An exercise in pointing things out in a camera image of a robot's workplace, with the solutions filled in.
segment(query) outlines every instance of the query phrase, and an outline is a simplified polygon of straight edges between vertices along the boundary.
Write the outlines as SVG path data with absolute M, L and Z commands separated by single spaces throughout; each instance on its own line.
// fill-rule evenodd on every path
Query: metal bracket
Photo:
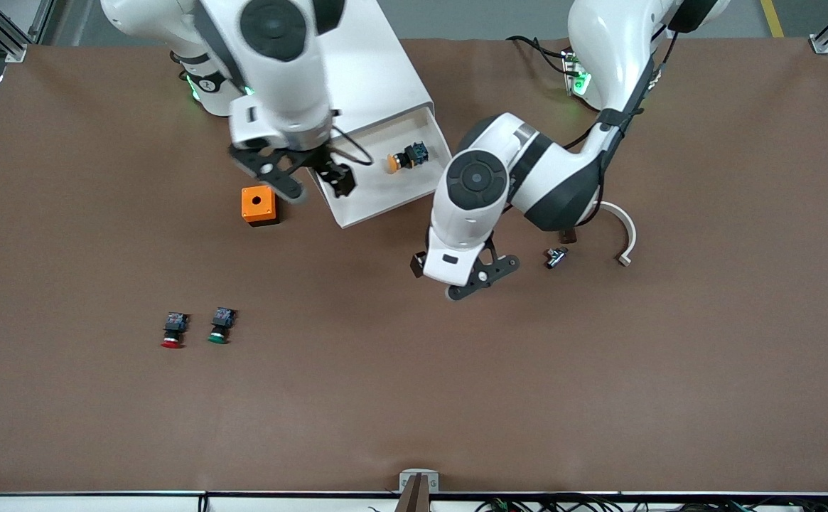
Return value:
M 809 42 L 811 43 L 812 49 L 817 55 L 828 55 L 828 43 L 821 45 L 821 43 L 817 42 L 816 37 L 813 33 L 809 34 Z
M 273 149 L 271 154 L 265 156 L 260 152 L 267 147 L 267 143 L 252 149 L 238 149 L 231 145 L 229 153 L 247 174 L 271 187 L 285 201 L 297 204 L 306 200 L 306 189 L 291 177 L 302 166 L 313 169 L 319 178 L 330 184 L 336 198 L 346 197 L 356 187 L 354 171 L 348 165 L 335 163 L 328 146 L 309 151 Z M 285 171 L 278 168 L 282 159 L 290 162 Z
M 495 243 L 493 243 L 492 235 L 486 240 L 484 249 L 489 250 L 489 253 L 492 255 L 492 260 L 489 263 L 484 263 L 478 256 L 476 261 L 473 262 L 473 269 L 468 279 L 468 284 L 465 286 L 449 286 L 446 289 L 447 298 L 452 299 L 452 301 L 460 301 L 460 299 L 479 292 L 480 289 L 489 288 L 494 282 L 517 271 L 521 266 L 521 262 L 517 256 L 499 256 L 495 252 Z
M 28 55 L 28 45 L 21 46 L 21 54 L 6 54 L 6 64 L 21 64 L 25 62 L 25 55 Z
M 417 474 L 423 474 L 430 494 L 439 492 L 439 471 L 432 469 L 405 469 L 402 471 L 398 476 L 398 492 L 403 493 L 407 481 L 413 479 Z

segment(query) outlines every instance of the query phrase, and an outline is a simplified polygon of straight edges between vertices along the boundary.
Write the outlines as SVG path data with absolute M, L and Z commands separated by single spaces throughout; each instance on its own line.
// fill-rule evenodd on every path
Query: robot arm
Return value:
M 506 203 L 544 231 L 572 229 L 589 218 L 601 201 L 606 167 L 651 88 L 651 35 L 667 20 L 671 28 L 679 25 L 677 18 L 693 30 L 727 3 L 576 0 L 569 13 L 572 46 L 603 100 L 585 145 L 571 153 L 513 114 L 479 123 L 439 181 L 427 251 L 414 256 L 414 273 L 449 284 L 452 299 L 510 273 L 504 264 L 517 259 L 499 258 L 494 250 L 489 265 L 479 259 L 485 244 L 492 249 L 492 230 Z
M 317 38 L 338 25 L 343 4 L 102 0 L 104 13 L 122 32 L 172 48 L 197 100 L 213 114 L 230 116 L 232 158 L 291 202 L 306 197 L 291 177 L 302 166 L 313 169 L 338 197 L 355 187 L 349 166 L 332 160 L 335 113 Z M 261 155 L 266 148 L 274 152 Z
M 195 27 L 229 79 L 254 94 L 231 104 L 231 156 L 290 202 L 306 191 L 293 172 L 313 169 L 336 197 L 355 187 L 332 160 L 332 119 L 318 36 L 335 28 L 343 0 L 202 0 Z M 273 152 L 264 156 L 261 151 Z
M 166 43 L 172 58 L 186 69 L 196 100 L 210 114 L 227 116 L 231 101 L 242 96 L 211 61 L 192 24 L 195 0 L 101 0 L 109 22 L 135 38 Z

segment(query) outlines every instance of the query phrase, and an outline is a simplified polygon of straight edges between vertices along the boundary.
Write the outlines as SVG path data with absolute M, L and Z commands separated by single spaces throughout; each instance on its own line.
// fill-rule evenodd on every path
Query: orange cube with hole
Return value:
M 278 216 L 277 197 L 273 189 L 265 185 L 242 189 L 242 217 L 254 228 L 271 226 L 281 222 Z

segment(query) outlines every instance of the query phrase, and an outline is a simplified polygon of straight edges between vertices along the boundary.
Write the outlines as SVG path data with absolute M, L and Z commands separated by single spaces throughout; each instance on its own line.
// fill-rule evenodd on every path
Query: green indicator light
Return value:
M 200 101 L 199 93 L 195 90 L 195 84 L 193 84 L 193 79 L 189 78 L 189 75 L 186 75 L 186 83 L 189 84 L 189 88 L 193 90 L 193 98 L 195 98 L 196 101 Z
M 587 85 L 590 85 L 590 73 L 582 73 L 578 78 L 575 78 L 575 94 L 584 96 Z

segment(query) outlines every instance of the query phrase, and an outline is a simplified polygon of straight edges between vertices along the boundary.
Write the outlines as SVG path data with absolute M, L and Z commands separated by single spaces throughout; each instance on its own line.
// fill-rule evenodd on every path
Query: brown mat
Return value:
M 593 119 L 514 43 L 404 45 L 452 146 Z M 31 48 L 0 87 L 0 491 L 828 491 L 828 58 L 682 40 L 645 106 L 608 174 L 634 265 L 602 214 L 547 271 L 511 213 L 523 268 L 449 304 L 408 269 L 430 201 L 251 229 L 166 49 Z

